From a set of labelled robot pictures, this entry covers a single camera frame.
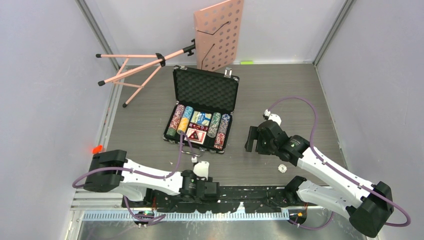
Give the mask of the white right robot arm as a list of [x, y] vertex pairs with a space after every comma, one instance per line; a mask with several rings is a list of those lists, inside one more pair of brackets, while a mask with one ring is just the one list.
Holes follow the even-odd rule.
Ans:
[[375, 237], [394, 212], [381, 195], [392, 200], [391, 188], [380, 181], [373, 184], [339, 166], [299, 135], [288, 136], [273, 120], [250, 126], [244, 146], [247, 152], [277, 156], [283, 162], [305, 170], [330, 187], [322, 187], [295, 176], [284, 188], [291, 205], [301, 202], [322, 206], [349, 220], [368, 237]]

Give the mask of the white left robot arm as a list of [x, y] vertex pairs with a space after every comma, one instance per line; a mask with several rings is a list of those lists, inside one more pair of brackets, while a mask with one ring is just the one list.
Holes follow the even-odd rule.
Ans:
[[185, 202], [217, 201], [220, 184], [209, 177], [209, 163], [195, 163], [192, 170], [165, 171], [141, 165], [127, 158], [124, 150], [96, 153], [92, 157], [81, 187], [95, 193], [119, 193], [128, 200], [148, 207], [153, 193], [178, 196]]

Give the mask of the blue playing card deck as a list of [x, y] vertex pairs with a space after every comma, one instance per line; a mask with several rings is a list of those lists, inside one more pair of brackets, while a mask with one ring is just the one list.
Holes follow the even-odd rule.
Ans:
[[201, 111], [194, 111], [190, 122], [198, 126], [208, 127], [210, 125], [213, 114]]

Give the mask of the red white chip stack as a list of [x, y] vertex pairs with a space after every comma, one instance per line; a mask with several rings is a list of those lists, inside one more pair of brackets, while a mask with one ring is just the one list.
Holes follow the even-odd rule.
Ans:
[[176, 106], [176, 109], [175, 109], [175, 111], [173, 113], [173, 116], [171, 118], [171, 122], [169, 124], [169, 128], [170, 129], [176, 130], [178, 128], [179, 123], [181, 121], [181, 118], [182, 118], [182, 116], [184, 114], [184, 111], [185, 111], [185, 106], [184, 105], [178, 104]]

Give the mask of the green poker chip stack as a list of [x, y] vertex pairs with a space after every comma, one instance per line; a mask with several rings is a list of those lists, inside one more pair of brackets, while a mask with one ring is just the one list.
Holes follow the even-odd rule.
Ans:
[[165, 133], [166, 138], [174, 138], [176, 135], [177, 130], [174, 128], [169, 127]]

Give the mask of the black poker set case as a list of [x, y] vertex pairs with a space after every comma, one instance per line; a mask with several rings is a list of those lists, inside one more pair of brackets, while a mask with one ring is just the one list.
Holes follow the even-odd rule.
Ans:
[[[174, 66], [173, 82], [176, 104], [163, 133], [163, 139], [175, 144], [183, 141], [185, 145], [200, 149], [203, 152], [223, 154], [233, 121], [239, 80], [238, 76], [232, 74], [229, 67], [225, 69], [224, 73], [218, 73], [186, 66]], [[214, 147], [216, 137], [209, 137], [208, 131], [196, 130], [189, 128], [189, 126], [182, 134], [176, 132], [174, 138], [166, 138], [165, 134], [177, 105], [184, 105], [185, 108], [190, 106], [198, 112], [220, 113], [221, 117], [224, 114], [230, 115], [223, 149]]]

